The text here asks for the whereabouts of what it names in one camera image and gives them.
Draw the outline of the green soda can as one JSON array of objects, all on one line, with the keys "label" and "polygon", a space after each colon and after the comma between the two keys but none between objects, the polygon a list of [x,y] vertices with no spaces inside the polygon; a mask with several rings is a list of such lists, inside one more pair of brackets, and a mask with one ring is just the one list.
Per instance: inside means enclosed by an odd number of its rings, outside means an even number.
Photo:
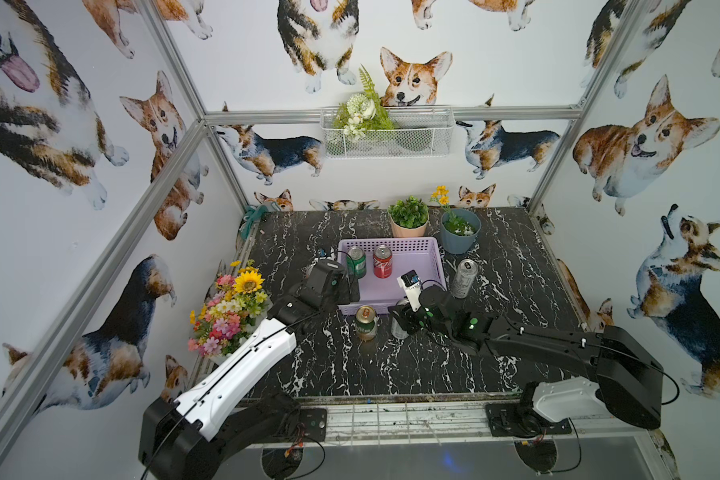
[{"label": "green soda can", "polygon": [[347,265],[354,278],[363,278],[367,273],[365,251],[358,246],[352,246],[347,252]]}]

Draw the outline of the white Monster can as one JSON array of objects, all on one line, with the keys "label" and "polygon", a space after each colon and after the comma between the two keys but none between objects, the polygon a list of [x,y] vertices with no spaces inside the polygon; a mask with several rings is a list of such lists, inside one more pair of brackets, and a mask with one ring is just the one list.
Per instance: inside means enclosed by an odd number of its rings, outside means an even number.
[{"label": "white Monster can", "polygon": [[478,264],[470,259],[462,260],[450,283],[450,292],[456,299],[465,299],[479,273]]}]

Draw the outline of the green and red can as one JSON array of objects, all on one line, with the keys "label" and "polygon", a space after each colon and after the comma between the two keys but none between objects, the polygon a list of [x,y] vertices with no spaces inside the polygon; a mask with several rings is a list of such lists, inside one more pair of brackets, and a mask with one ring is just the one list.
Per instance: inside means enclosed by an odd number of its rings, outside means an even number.
[{"label": "green and red can", "polygon": [[378,314],[369,305],[361,306],[354,319],[355,332],[362,341],[371,341],[377,335]]}]

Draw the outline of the red cola can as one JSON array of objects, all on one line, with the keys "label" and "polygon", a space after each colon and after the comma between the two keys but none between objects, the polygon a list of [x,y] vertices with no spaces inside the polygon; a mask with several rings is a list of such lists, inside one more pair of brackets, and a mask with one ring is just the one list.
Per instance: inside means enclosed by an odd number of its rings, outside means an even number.
[{"label": "red cola can", "polygon": [[373,252],[373,269],[377,278],[389,278],[392,274],[392,250],[385,244],[378,245]]}]

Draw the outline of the silver grey can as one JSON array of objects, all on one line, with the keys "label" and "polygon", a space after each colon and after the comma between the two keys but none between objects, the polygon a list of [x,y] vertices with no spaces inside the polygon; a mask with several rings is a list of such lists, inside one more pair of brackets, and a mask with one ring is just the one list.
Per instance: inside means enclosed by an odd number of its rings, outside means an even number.
[{"label": "silver grey can", "polygon": [[398,340],[405,340],[409,336],[407,331],[402,327],[400,323],[403,310],[408,305],[409,301],[407,299],[401,299],[396,303],[395,306],[389,308],[391,334],[394,338]]}]

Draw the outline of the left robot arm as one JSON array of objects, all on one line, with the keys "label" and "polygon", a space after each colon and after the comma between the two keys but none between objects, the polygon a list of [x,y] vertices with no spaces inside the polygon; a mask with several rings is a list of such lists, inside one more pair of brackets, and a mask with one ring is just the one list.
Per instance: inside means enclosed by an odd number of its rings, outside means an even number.
[{"label": "left robot arm", "polygon": [[291,448],[308,441],[317,420],[306,420],[285,393],[240,409],[240,400],[297,345],[297,332],[328,311],[356,300],[346,266],[319,259],[307,278],[269,309],[254,333],[196,386],[172,402],[158,399],[144,412],[139,443],[142,475],[211,479],[223,462],[268,440]]}]

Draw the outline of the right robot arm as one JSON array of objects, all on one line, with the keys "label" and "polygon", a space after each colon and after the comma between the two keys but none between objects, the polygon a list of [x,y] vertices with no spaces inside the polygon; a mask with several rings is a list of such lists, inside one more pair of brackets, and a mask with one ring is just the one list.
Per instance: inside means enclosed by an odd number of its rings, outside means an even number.
[{"label": "right robot arm", "polygon": [[408,300],[389,314],[408,334],[423,331],[471,356],[513,357],[560,368],[570,378],[530,382],[521,394],[518,419],[537,425],[610,414],[633,427],[661,425],[664,370],[624,329],[601,333],[526,326],[504,315],[460,308],[438,286],[408,289]]}]

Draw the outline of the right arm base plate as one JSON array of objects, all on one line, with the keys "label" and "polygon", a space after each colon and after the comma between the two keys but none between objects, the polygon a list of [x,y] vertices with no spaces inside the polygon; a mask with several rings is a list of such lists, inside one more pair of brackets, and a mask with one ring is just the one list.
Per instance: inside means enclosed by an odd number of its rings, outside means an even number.
[{"label": "right arm base plate", "polygon": [[486,404],[485,413],[494,437],[531,440],[547,435],[573,433],[569,420],[551,422],[518,403]]}]

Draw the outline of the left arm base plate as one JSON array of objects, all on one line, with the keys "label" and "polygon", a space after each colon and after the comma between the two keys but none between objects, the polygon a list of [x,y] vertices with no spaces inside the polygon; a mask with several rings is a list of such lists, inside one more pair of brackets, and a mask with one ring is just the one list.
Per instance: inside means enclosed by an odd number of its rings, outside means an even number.
[{"label": "left arm base plate", "polygon": [[250,444],[295,443],[309,437],[323,442],[326,439],[327,410],[321,408],[297,409],[291,412],[266,413],[254,424],[245,438]]}]

